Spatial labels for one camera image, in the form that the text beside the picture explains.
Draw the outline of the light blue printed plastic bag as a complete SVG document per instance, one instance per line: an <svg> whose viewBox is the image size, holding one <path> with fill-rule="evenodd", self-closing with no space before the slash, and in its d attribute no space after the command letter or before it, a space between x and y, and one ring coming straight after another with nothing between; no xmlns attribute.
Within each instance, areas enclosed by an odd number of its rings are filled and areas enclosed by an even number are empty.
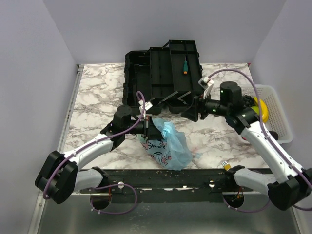
<svg viewBox="0 0 312 234"><path fill-rule="evenodd" d="M187 146L185 134L176 130L174 124L162 118L153 119L153 124L160 131L162 139L139 140L147 154L167 170L180 171L190 164L193 155Z"/></svg>

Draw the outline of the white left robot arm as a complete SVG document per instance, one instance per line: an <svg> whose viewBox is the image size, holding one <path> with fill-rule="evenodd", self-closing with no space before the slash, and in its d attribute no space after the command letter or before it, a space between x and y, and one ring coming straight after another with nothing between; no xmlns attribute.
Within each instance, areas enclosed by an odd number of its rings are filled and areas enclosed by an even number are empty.
<svg viewBox="0 0 312 234"><path fill-rule="evenodd" d="M35 186L45 198L57 204L79 190L93 188L98 193L104 192L108 187L108 175L98 167L84 170L84 166L117 148L126 134L141 135L147 140L163 138L151 116L133 119L134 116L131 107L121 105L113 120L94 139L65 153L51 152L35 180Z"/></svg>

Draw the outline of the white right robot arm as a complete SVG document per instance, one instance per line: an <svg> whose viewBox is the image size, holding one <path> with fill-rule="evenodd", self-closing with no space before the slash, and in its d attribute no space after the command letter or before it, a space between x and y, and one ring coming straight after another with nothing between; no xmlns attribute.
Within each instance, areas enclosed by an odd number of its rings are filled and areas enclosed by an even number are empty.
<svg viewBox="0 0 312 234"><path fill-rule="evenodd" d="M250 188L266 195L283 211L311 194L312 170L295 162L263 125L262 118L243 106L241 87L236 82L221 83L219 100L195 96L181 116L197 122L209 114L224 117L226 123L255 148L273 174L260 174L240 165L232 167L224 179L228 190Z"/></svg>

